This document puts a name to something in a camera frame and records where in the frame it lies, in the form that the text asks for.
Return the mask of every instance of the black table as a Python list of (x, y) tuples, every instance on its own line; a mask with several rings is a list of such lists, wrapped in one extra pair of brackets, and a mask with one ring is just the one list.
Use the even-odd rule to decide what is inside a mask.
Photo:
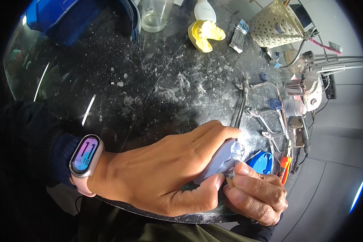
[[(285, 70), (274, 69), (250, 35), (239, 54), (229, 47), (239, 22), (237, 11), (226, 3), (210, 1), (217, 15), (217, 26), (226, 33), (223, 41), (210, 41), (213, 51), (198, 51), (188, 38), (188, 26), (195, 21), (196, 1), (173, 5), (167, 26), (158, 33), (141, 30), (139, 40), (129, 36), (130, 22), (118, 1), (98, 1), (97, 9), (84, 11), (78, 2), (48, 36), (30, 30), (20, 19), (4, 57), (4, 67), (15, 99), (47, 102), (62, 119), (83, 120), (95, 95), (84, 128), (99, 134), (108, 151), (122, 152), (152, 144), (168, 134), (189, 132), (218, 119), (233, 125), (240, 105), (242, 73), (250, 83), (260, 83), (260, 74), (283, 91), (290, 78)], [(88, 22), (77, 23), (78, 14)], [(76, 39), (73, 33), (82, 30)], [(267, 109), (268, 99), (277, 98), (274, 88), (249, 93), (246, 106)], [(281, 131), (276, 116), (266, 117), (274, 131)], [(261, 136), (256, 119), (243, 115), (240, 128), (248, 143), (246, 152), (270, 152), (268, 140)], [(281, 149), (285, 142), (278, 142)], [(279, 164), (274, 163), (274, 170)], [(293, 186), (289, 177), (287, 189)], [(196, 186), (187, 184), (183, 189)], [(222, 204), (212, 211), (175, 218), (138, 210), (126, 203), (107, 203), (162, 220), (184, 223), (234, 221), (234, 214)]]

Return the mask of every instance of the blue lid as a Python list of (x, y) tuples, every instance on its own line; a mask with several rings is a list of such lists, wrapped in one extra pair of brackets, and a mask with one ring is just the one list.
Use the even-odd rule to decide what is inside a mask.
[(273, 156), (268, 152), (260, 152), (247, 162), (257, 173), (270, 174), (273, 166)]

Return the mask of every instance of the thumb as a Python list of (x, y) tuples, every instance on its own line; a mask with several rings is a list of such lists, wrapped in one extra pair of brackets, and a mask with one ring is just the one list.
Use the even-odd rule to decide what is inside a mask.
[(168, 216), (179, 216), (187, 213), (201, 213), (212, 210), (218, 205), (218, 191), (224, 181), (222, 173), (205, 179), (198, 188), (192, 191), (177, 191), (165, 196), (168, 200)]

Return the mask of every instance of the black countertop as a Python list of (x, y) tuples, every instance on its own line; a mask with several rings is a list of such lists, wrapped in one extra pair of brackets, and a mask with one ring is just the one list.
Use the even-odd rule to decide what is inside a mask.
[[(226, 2), (210, 1), (216, 24), (226, 33), (223, 41), (210, 41), (210, 53), (198, 51), (187, 34), (195, 21), (196, 1), (184, 1), (181, 7), (174, 4), (164, 30), (141, 30), (139, 40), (133, 41), (129, 20), (116, 2), (97, 2), (96, 10), (87, 12), (78, 2), (48, 36), (30, 30), (21, 19), (4, 58), (14, 98), (34, 100), (48, 65), (36, 101), (47, 102), (62, 119), (82, 121), (95, 95), (84, 127), (101, 136), (106, 150), (121, 152), (152, 144), (168, 134), (189, 132), (213, 119), (233, 125), (241, 101), (235, 84), (241, 83), (244, 72), (251, 84), (260, 83), (260, 74), (266, 73), (268, 81), (284, 94), (283, 82), (290, 73), (274, 69), (249, 34), (242, 53), (229, 47), (240, 19)], [(86, 16), (79, 23), (78, 13)], [(252, 90), (246, 106), (267, 109), (269, 98), (277, 98), (274, 88)], [(266, 120), (273, 131), (281, 131), (276, 116)], [(256, 119), (244, 114), (240, 128), (247, 142), (246, 152), (270, 152)], [(277, 141), (281, 149), (283, 141)], [(289, 177), (288, 190), (293, 179)], [(147, 213), (122, 202), (106, 202), (144, 216), (185, 223), (235, 219), (221, 202), (213, 211), (176, 218)]]

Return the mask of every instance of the perforated basket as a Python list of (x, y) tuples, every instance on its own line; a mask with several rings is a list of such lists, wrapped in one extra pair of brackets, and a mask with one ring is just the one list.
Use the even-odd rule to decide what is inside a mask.
[(250, 21), (250, 34), (261, 47), (273, 48), (303, 40), (305, 32), (290, 6), (274, 0)]

